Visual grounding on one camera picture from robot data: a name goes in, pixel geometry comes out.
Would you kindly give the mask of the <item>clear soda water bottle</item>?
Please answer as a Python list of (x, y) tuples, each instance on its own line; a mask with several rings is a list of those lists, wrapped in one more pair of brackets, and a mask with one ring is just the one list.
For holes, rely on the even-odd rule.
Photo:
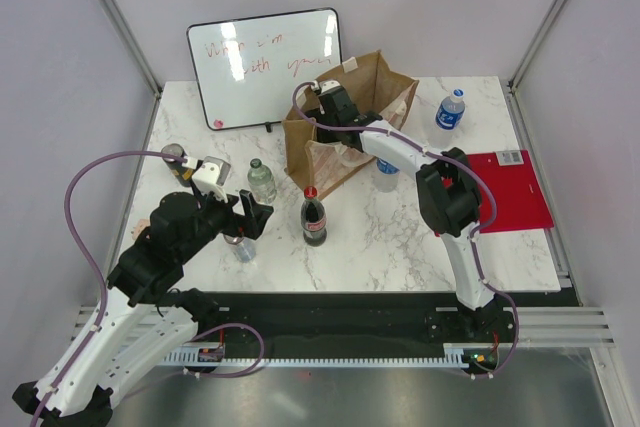
[(250, 161), (247, 180), (255, 200), (261, 204), (272, 204), (277, 196), (275, 178), (271, 169), (259, 158)]

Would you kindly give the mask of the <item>brown canvas tote bag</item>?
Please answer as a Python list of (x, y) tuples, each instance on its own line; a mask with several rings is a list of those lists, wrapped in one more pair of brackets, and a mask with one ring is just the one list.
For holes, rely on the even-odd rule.
[[(336, 80), (346, 88), (361, 114), (374, 112), (400, 130), (411, 110), (419, 81), (393, 71), (381, 52), (352, 57), (317, 77), (319, 82)], [(314, 186), (321, 199), (355, 175), (372, 160), (338, 141), (326, 143), (326, 132), (290, 109), (283, 120), (286, 172), (304, 189)]]

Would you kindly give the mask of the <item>Coca-Cola glass bottle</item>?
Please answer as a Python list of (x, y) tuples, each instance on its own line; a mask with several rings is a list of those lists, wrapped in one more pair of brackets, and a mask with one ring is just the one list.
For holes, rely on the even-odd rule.
[(319, 200), (318, 191), (314, 186), (304, 189), (304, 202), (301, 207), (301, 226), (304, 241), (312, 246), (321, 246), (327, 238), (326, 210)]

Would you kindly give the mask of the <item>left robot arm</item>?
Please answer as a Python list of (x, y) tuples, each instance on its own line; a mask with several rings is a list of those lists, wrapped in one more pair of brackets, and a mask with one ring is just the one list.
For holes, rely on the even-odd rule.
[(185, 265), (217, 236), (258, 239), (274, 210), (243, 190), (165, 196), (150, 223), (102, 281), (100, 302), (79, 336), (49, 373), (23, 383), (14, 402), (32, 425), (104, 426), (123, 395), (174, 348), (208, 340), (219, 329), (216, 302), (192, 288), (127, 349), (124, 339), (183, 278)]

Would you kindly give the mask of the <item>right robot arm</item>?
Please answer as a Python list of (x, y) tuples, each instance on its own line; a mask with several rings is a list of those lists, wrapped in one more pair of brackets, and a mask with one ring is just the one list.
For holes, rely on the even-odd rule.
[(479, 249), (483, 196), (491, 206), (490, 219), (497, 215), (487, 184), (472, 170), (462, 150), (434, 153), (380, 115), (360, 113), (339, 82), (313, 81), (309, 89), (319, 101), (316, 127), (414, 179), (420, 215), (442, 239), (454, 273), (459, 331), (469, 340), (483, 339), (504, 317), (496, 301), (498, 290), (484, 274)]

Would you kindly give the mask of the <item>silver beverage can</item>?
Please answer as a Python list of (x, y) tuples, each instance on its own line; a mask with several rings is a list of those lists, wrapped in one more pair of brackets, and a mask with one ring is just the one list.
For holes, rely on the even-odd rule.
[(256, 256), (254, 242), (246, 237), (223, 236), (227, 246), (231, 249), (234, 256), (241, 263), (251, 262)]

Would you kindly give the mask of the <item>black and yellow can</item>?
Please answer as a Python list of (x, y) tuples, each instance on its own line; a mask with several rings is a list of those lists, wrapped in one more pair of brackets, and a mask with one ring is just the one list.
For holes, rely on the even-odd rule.
[(161, 149), (161, 152), (169, 155), (169, 158), (164, 157), (163, 160), (175, 179), (183, 187), (189, 187), (191, 177), (193, 175), (193, 169), (187, 167), (184, 163), (175, 160), (175, 157), (186, 157), (186, 151), (184, 148), (178, 143), (170, 143), (165, 145)]

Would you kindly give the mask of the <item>blue-label water bottle near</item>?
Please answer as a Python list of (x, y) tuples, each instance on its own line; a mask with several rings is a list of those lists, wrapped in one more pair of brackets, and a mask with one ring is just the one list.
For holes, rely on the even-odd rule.
[(376, 160), (376, 168), (377, 174), (374, 177), (376, 188), (383, 193), (394, 191), (398, 185), (400, 171), (380, 158)]

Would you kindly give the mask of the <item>blue-label water bottle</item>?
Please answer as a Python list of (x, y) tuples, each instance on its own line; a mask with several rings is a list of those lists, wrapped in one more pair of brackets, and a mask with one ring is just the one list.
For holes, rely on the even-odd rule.
[(376, 188), (383, 193), (394, 191), (398, 185), (400, 171), (380, 158), (376, 160), (376, 168), (377, 174), (374, 177)]
[(434, 117), (434, 130), (430, 140), (432, 146), (444, 149), (451, 143), (465, 110), (466, 104), (462, 89), (454, 89), (449, 96), (441, 101)]

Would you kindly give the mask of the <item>white dry-erase board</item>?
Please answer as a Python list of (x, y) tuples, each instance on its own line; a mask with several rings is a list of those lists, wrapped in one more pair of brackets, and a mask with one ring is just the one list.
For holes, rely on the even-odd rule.
[(339, 17), (329, 7), (194, 24), (186, 37), (213, 131), (281, 121), (297, 85), (342, 62)]

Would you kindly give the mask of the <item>blue-label water bottle far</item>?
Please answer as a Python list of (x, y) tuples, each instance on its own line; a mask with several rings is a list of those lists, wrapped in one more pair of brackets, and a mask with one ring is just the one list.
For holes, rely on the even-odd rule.
[(466, 104), (462, 89), (454, 89), (449, 96), (441, 101), (434, 117), (434, 130), (430, 140), (432, 146), (444, 149), (451, 143), (465, 110)]

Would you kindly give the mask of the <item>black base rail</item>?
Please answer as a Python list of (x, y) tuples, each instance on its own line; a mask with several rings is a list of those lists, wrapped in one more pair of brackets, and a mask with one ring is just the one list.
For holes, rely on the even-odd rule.
[(168, 293), (162, 307), (189, 307), (206, 340), (220, 327), (225, 348), (239, 357), (432, 357), (447, 344), (505, 347), (516, 341), (512, 306), (496, 299), (504, 317), (469, 339), (458, 302), (446, 293)]

